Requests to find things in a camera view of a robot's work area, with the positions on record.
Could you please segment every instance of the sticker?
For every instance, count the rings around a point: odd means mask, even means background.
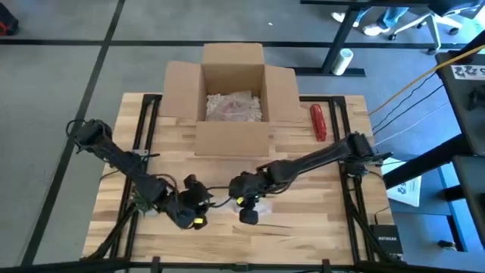
[[[457,80],[485,80],[485,65],[452,65]]]

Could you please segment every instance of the floor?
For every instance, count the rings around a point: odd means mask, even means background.
[[[101,118],[112,125],[125,92],[163,91],[168,61],[202,60],[201,47],[111,46],[104,56],[106,37],[117,8],[122,8],[113,40],[254,40],[331,42],[338,24],[329,16],[343,11],[339,6],[300,5],[293,0],[3,0],[20,20],[18,36],[3,39],[59,39],[99,41],[96,45],[1,45],[0,43],[0,266],[17,265],[23,255],[46,191],[66,143],[65,124],[74,118],[83,99],[89,99],[87,118]],[[371,11],[369,23],[382,8]],[[406,14],[402,22],[414,14]],[[466,43],[482,27],[471,20],[457,36],[446,34],[444,43]],[[393,43],[386,36],[366,37],[353,30],[347,42]],[[432,42],[427,29],[407,30],[394,42]],[[402,86],[435,65],[423,49],[353,49],[353,67],[364,67],[365,78],[298,77],[299,92],[306,94],[360,94],[368,109],[374,109]],[[319,66],[327,49],[265,48],[268,64]],[[96,62],[102,69],[93,70]],[[440,86],[429,80],[410,106]],[[451,107],[444,105],[412,129],[386,138],[413,125],[447,102],[441,89],[377,135],[381,152],[417,155],[459,132]],[[377,124],[395,105],[371,117]],[[52,216],[42,239],[36,263],[75,260],[80,257],[103,164],[91,155],[73,155],[64,176]],[[454,253],[433,245],[437,236],[449,237],[439,216],[432,218],[396,213],[396,223],[405,242],[405,257],[411,264],[468,270],[485,268],[478,254]]]

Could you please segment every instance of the red object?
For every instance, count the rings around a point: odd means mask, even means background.
[[[321,111],[320,105],[313,104],[310,107],[310,115],[317,141],[325,141],[327,138],[327,126],[325,125],[324,113]]]

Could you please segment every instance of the black metal frame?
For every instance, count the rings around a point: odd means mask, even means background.
[[[345,5],[348,6],[346,16],[343,22],[340,24],[340,28],[337,31],[335,38],[333,39],[332,46],[330,47],[327,57],[321,67],[296,67],[295,72],[299,76],[335,76],[332,74],[332,66],[338,57],[340,50],[342,50],[347,36],[349,36],[352,25],[358,16],[358,13],[362,8],[368,6],[426,6],[429,1],[426,0],[401,0],[401,1],[369,1],[369,2],[348,2],[348,1],[329,1],[329,0],[300,0],[300,4],[310,5]],[[347,68],[344,77],[365,77],[365,71],[363,68]]]
[[[143,96],[142,107],[140,109],[139,120],[136,126],[136,135],[133,141],[133,149],[138,149],[141,143],[142,132],[145,125],[147,111],[152,105],[152,113],[150,114],[149,128],[146,136],[145,150],[149,153],[152,147],[153,134],[155,132],[155,123],[158,116],[158,109],[162,95],[146,94]],[[350,133],[349,117],[347,115],[346,100],[344,96],[300,96],[301,102],[327,102],[330,109],[330,120],[332,124],[332,131],[334,140],[340,140],[339,126],[336,116],[336,105],[340,108],[342,115],[344,134]],[[144,162],[143,169],[146,171],[148,161]],[[379,257],[386,257],[383,255],[383,249],[380,247],[371,229],[368,227],[367,215],[365,214],[364,197],[361,191],[361,177],[354,177],[355,195],[358,203],[358,208],[355,207],[348,185],[348,175],[343,163],[339,163],[340,181],[343,190],[343,201],[346,210],[346,220],[349,228],[349,237],[352,258],[354,265],[330,265],[328,259],[323,259],[319,265],[290,265],[290,264],[250,264],[250,263],[185,263],[185,262],[161,262],[160,257],[155,256],[151,262],[131,262],[131,254],[133,251],[133,244],[136,236],[136,226],[138,223],[138,213],[133,214],[130,222],[130,229],[127,237],[127,245],[125,246],[124,257],[118,258],[117,251],[119,248],[119,236],[117,233],[109,259],[82,259],[76,262],[60,262],[46,265],[22,265],[13,268],[0,268],[0,273],[6,272],[100,272],[100,271],[114,271],[125,269],[129,271],[130,268],[150,268],[153,273],[161,273],[165,268],[184,268],[184,269],[229,269],[233,271],[252,271],[252,270],[310,270],[320,271],[322,273],[331,273],[332,271],[362,271],[362,272],[466,272],[456,271],[441,268],[428,268],[412,265],[389,264],[385,262],[374,261],[374,251]],[[126,222],[127,202],[130,198],[130,191],[132,189],[132,181],[125,180],[124,192],[120,201],[119,219],[120,222]],[[359,227],[362,229],[365,238],[365,249],[368,256],[368,261],[362,261],[358,252],[358,241],[356,237],[355,223],[357,221]]]

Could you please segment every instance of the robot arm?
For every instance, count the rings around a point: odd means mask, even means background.
[[[207,224],[205,213],[212,197],[195,175],[185,179],[187,190],[178,192],[164,178],[142,171],[142,158],[133,152],[124,152],[113,143],[111,128],[100,120],[87,121],[75,134],[74,141],[80,151],[86,150],[102,161],[116,167],[133,180],[136,193],[157,212],[165,212],[179,228],[202,228]],[[194,224],[196,218],[202,223]]]
[[[246,224],[257,224],[258,214],[253,209],[259,198],[284,192],[300,174],[342,161],[348,175],[363,175],[367,173],[364,163],[389,156],[375,155],[364,134],[351,133],[345,139],[301,158],[270,162],[258,167],[255,174],[241,173],[231,180],[229,196],[243,207],[239,220]]]

